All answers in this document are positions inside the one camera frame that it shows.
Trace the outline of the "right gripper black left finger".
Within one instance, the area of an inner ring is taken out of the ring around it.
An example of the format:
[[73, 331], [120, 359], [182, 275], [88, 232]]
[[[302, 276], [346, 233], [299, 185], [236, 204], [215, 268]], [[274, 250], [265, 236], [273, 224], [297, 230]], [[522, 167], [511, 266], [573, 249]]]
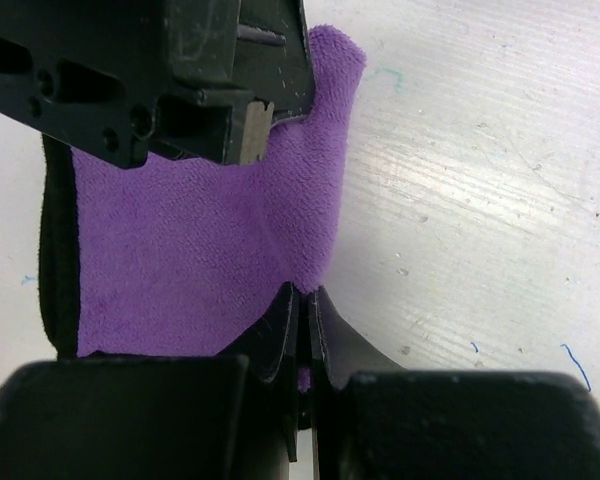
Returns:
[[297, 290], [210, 357], [36, 362], [0, 388], [0, 479], [285, 479]]

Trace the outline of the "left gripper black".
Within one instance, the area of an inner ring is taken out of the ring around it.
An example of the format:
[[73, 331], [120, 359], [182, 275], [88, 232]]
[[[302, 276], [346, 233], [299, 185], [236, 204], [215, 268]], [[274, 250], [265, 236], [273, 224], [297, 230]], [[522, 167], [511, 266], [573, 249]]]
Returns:
[[0, 1], [0, 113], [121, 168], [240, 157], [236, 1]]

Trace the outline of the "black purple microfiber towel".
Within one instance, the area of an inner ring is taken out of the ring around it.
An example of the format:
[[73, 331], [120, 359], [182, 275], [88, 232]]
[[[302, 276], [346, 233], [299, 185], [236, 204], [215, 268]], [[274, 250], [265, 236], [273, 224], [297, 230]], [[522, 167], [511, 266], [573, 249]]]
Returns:
[[309, 44], [311, 113], [276, 126], [256, 164], [152, 155], [121, 170], [44, 139], [38, 284], [60, 357], [214, 355], [255, 322], [273, 324], [284, 284], [321, 285], [366, 58], [328, 25]]

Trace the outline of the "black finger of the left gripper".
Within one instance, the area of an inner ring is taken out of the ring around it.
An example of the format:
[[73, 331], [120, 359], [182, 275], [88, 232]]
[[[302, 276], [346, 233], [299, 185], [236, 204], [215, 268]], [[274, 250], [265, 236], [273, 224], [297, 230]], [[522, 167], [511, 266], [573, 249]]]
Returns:
[[253, 94], [246, 108], [239, 163], [264, 158], [270, 130], [311, 111], [315, 80], [304, 3], [243, 1], [234, 79]]

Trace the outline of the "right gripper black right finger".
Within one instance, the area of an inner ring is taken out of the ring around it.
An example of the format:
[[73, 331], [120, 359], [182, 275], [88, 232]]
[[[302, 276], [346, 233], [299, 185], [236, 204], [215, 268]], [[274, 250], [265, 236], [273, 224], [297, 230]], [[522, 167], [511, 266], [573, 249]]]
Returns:
[[600, 479], [600, 410], [543, 371], [407, 370], [306, 301], [318, 479]]

